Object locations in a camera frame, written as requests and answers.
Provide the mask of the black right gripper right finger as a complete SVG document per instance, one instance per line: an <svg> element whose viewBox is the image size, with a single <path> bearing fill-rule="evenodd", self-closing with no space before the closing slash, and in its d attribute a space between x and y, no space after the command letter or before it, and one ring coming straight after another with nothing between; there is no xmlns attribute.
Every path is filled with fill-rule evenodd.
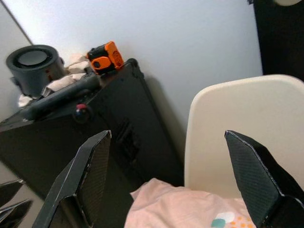
<svg viewBox="0 0 304 228"><path fill-rule="evenodd" d="M227 130L237 187L257 228L302 228L304 191L269 150L254 139Z"/></svg>

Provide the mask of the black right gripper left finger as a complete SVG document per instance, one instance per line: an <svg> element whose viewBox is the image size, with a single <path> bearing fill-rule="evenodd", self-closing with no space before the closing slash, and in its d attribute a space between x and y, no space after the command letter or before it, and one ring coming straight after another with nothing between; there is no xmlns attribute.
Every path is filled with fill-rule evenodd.
<svg viewBox="0 0 304 228"><path fill-rule="evenodd" d="M88 138L56 177L35 228L92 228L104 193L111 131Z"/></svg>

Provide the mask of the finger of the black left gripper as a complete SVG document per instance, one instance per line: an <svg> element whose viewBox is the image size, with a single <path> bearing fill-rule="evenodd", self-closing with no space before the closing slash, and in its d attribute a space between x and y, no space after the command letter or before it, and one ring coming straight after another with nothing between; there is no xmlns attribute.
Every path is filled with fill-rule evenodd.
<svg viewBox="0 0 304 228"><path fill-rule="evenodd" d="M26 199L0 210L0 227L17 228L32 206L32 200Z"/></svg>
<svg viewBox="0 0 304 228"><path fill-rule="evenodd" d="M0 206L8 203L24 185L24 180L12 180L0 185Z"/></svg>

